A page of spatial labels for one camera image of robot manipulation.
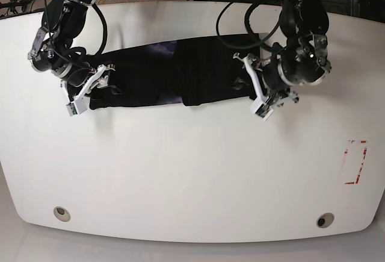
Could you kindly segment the black printed T-shirt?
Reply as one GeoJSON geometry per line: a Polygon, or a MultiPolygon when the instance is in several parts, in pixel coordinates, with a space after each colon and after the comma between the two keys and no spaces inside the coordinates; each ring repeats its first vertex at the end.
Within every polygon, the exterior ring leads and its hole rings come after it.
{"type": "Polygon", "coordinates": [[[92,110],[177,104],[198,106],[256,94],[235,50],[217,37],[152,43],[102,54],[92,65],[114,64],[111,86],[123,94],[90,99],[92,110]]]}

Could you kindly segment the black tripod stand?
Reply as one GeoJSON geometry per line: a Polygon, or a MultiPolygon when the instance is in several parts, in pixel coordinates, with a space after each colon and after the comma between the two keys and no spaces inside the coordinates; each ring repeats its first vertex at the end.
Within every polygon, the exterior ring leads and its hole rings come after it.
{"type": "Polygon", "coordinates": [[[1,3],[1,18],[31,13],[35,2],[36,0],[9,0],[6,3],[1,3]]]}

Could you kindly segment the red tape rectangle marking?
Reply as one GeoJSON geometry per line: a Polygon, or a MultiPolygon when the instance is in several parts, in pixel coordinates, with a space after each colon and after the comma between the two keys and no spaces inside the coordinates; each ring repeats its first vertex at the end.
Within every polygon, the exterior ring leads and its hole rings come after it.
{"type": "Polygon", "coordinates": [[[344,152],[341,179],[345,185],[359,182],[365,162],[368,142],[366,140],[349,140],[344,152]]]}

